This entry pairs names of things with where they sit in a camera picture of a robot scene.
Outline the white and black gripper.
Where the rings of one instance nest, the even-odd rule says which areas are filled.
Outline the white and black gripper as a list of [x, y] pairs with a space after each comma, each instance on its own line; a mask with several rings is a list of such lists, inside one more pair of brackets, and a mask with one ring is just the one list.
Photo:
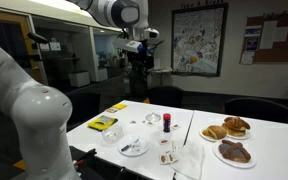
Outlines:
[[142, 53], [152, 50], [147, 44], [148, 40], [159, 37], [160, 33], [153, 28], [129, 28], [123, 38], [118, 37], [113, 41], [113, 46], [127, 52]]

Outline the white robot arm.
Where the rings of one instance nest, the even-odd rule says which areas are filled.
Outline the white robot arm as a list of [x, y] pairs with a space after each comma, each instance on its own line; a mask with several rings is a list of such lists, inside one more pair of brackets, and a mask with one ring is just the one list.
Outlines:
[[[159, 32], [149, 26], [148, 0], [67, 0], [100, 25], [129, 29], [120, 49], [141, 53]], [[61, 91], [34, 80], [0, 47], [0, 111], [14, 122], [26, 165], [26, 180], [82, 180], [72, 160], [67, 122], [72, 103]]]

